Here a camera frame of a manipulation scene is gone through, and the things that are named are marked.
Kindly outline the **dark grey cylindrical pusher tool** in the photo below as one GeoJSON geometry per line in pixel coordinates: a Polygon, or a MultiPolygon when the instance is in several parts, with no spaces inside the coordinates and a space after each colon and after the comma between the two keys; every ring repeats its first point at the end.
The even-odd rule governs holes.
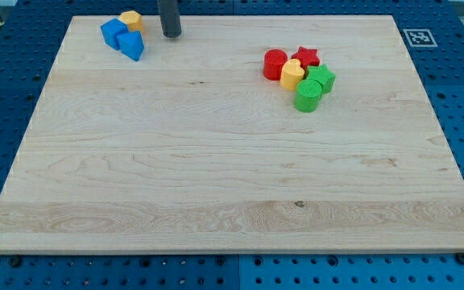
{"type": "Polygon", "coordinates": [[[180,11],[177,0],[158,0],[159,19],[164,36],[174,39],[181,35],[180,11]]]}

